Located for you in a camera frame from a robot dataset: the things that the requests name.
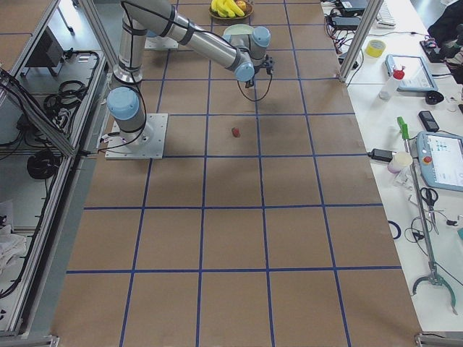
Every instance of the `light blue joint cap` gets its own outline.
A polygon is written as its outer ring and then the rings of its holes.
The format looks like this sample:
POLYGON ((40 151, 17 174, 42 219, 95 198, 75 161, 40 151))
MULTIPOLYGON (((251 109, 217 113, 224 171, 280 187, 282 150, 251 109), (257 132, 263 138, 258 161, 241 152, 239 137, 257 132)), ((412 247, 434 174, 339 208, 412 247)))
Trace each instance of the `light blue joint cap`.
POLYGON ((270 31, 266 27, 255 27, 252 31, 252 39, 255 44, 267 48, 270 45, 270 31))
POLYGON ((250 61, 245 61, 234 70, 234 76, 240 82, 247 82, 254 76, 254 66, 250 61))
POLYGON ((131 119, 140 107, 137 94, 127 87, 113 89, 109 92, 106 102, 111 114, 120 121, 131 119))

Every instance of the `keyboard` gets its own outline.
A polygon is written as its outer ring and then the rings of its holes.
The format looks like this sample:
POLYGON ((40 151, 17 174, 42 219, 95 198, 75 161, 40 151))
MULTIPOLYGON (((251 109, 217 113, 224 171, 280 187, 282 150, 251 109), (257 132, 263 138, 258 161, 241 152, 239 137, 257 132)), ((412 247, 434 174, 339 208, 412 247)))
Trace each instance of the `keyboard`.
POLYGON ((386 29, 394 29, 396 27, 396 20, 391 16, 388 9, 386 0, 383 1, 379 13, 376 16, 376 27, 383 27, 386 29))

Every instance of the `white bottle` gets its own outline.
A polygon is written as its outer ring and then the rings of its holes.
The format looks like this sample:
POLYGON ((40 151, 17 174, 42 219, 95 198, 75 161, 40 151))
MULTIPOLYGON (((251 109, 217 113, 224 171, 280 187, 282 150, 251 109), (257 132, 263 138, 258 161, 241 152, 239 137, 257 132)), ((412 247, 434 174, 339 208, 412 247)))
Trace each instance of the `white bottle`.
POLYGON ((378 96, 383 100, 389 100, 391 96, 397 91, 400 82, 405 76, 404 67, 402 70, 394 69, 392 76, 386 81, 384 86, 381 88, 378 96))

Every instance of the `apple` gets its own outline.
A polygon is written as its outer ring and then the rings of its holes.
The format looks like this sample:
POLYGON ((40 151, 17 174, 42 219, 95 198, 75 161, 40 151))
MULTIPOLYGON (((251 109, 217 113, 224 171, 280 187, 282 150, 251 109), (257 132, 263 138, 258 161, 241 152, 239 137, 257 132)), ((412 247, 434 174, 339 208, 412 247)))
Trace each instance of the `apple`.
POLYGON ((243 12, 246 12, 246 2, 243 0, 238 0, 235 2, 243 12))

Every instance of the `tablet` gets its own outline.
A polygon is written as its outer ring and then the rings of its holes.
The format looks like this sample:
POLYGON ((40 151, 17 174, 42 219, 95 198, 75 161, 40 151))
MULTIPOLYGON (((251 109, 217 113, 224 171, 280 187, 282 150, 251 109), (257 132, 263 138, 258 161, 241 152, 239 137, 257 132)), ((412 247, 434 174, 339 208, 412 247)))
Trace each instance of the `tablet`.
POLYGON ((416 143, 426 184, 463 192, 463 137, 420 132, 416 143))
POLYGON ((401 69, 405 67, 405 77, 400 82, 399 91, 402 92, 429 92, 437 90, 437 84, 428 69, 428 65, 422 56, 401 56, 389 54, 386 57, 386 67, 389 76, 392 75, 394 67, 401 69))

